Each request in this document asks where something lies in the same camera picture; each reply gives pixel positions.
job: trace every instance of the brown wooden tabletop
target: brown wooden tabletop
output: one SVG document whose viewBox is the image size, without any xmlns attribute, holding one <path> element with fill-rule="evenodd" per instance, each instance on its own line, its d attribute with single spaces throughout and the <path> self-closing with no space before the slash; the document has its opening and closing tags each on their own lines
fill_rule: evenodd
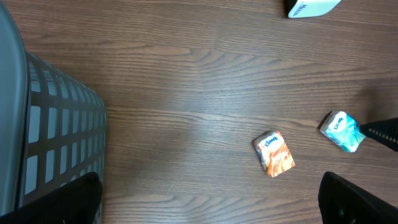
<svg viewBox="0 0 398 224">
<path fill-rule="evenodd" d="M 4 0 L 27 50 L 108 107 L 103 223 L 321 223 L 333 171 L 398 205 L 398 154 L 339 149 L 317 126 L 398 117 L 396 1 L 286 19 L 276 0 Z M 251 141 L 279 130 L 270 178 Z"/>
</svg>

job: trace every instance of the small packet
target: small packet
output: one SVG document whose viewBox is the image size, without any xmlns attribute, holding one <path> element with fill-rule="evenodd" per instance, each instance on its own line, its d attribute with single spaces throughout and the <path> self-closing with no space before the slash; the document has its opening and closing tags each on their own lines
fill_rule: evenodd
<svg viewBox="0 0 398 224">
<path fill-rule="evenodd" d="M 295 166 L 293 157 L 278 131 L 270 131 L 253 140 L 254 148 L 261 164 L 271 177 L 287 171 Z"/>
<path fill-rule="evenodd" d="M 344 111 L 332 111 L 320 131 L 345 152 L 355 152 L 365 138 L 358 123 Z"/>
</svg>

